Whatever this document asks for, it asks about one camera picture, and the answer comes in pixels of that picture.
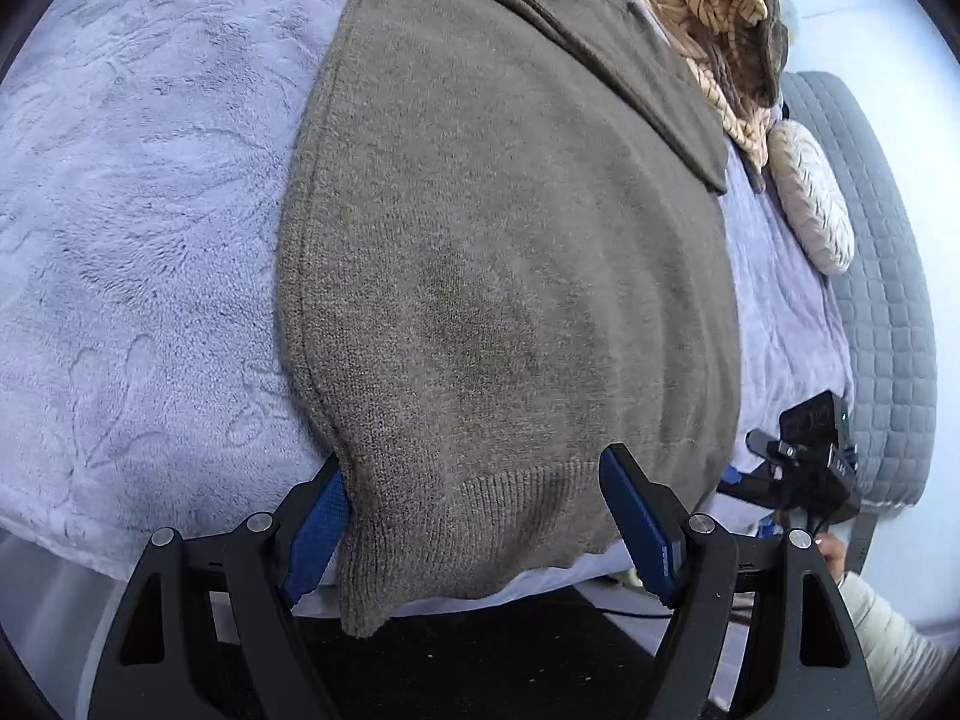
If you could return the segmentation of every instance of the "person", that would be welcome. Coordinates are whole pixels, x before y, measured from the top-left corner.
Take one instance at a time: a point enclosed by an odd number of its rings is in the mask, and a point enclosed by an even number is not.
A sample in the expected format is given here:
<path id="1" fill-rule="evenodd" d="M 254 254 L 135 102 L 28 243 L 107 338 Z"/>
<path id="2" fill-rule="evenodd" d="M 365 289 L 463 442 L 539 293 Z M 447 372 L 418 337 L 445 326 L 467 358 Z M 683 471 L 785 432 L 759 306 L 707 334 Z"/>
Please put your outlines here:
<path id="1" fill-rule="evenodd" d="M 847 571 L 843 541 L 830 533 L 814 541 L 853 620 L 882 720 L 939 717 L 931 697 L 939 707 L 946 691 L 955 690 L 957 658 L 921 635 L 861 576 Z"/>

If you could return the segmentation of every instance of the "person's arm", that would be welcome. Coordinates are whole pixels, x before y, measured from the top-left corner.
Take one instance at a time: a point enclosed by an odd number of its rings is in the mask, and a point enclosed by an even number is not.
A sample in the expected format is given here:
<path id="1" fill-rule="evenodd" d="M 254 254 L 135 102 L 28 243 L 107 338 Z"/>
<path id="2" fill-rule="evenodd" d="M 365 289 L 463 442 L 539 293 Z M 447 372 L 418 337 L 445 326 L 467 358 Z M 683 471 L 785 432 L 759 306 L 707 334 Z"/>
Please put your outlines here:
<path id="1" fill-rule="evenodd" d="M 856 628 L 880 717 L 908 720 L 944 675 L 950 654 L 923 637 L 861 576 L 845 573 L 847 548 L 842 541 L 829 535 L 816 541 Z"/>

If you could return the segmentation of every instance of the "gray quilted headboard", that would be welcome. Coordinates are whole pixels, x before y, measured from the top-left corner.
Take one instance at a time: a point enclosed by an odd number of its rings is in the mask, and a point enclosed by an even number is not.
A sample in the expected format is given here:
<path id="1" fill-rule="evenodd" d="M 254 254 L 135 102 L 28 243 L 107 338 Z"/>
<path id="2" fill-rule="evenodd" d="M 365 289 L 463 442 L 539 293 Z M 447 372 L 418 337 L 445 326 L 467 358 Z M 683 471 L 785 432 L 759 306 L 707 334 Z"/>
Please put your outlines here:
<path id="1" fill-rule="evenodd" d="M 864 511 L 915 504 L 930 471 L 937 405 L 933 315 L 917 242 L 880 142 L 843 81 L 784 74 L 782 88 L 789 117 L 827 153 L 856 238 L 850 270 L 832 283 L 856 380 Z"/>

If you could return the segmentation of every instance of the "white wall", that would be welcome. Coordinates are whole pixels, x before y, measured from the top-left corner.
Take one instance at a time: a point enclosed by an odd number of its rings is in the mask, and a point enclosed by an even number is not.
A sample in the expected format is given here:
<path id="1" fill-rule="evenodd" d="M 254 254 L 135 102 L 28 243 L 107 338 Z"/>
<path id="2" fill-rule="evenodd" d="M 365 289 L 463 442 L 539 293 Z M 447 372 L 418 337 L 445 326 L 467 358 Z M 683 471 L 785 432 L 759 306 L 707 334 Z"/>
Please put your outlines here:
<path id="1" fill-rule="evenodd" d="M 928 490 L 877 527 L 865 578 L 920 625 L 960 622 L 960 66 L 915 0 L 792 0 L 788 69 L 853 90 L 893 169 L 923 257 L 937 341 Z"/>

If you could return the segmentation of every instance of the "gray strap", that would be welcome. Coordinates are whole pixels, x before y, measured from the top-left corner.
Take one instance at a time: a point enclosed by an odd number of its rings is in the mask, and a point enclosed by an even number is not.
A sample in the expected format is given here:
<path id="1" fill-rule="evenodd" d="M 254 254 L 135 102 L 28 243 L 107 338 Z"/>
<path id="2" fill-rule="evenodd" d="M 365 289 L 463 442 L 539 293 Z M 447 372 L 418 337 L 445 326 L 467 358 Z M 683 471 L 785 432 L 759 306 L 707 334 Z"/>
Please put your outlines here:
<path id="1" fill-rule="evenodd" d="M 853 531 L 850 534 L 850 545 L 847 547 L 848 571 L 863 573 L 863 565 L 867 562 L 867 552 L 870 551 L 870 542 L 874 540 L 876 528 L 876 514 L 861 512 L 853 519 Z"/>

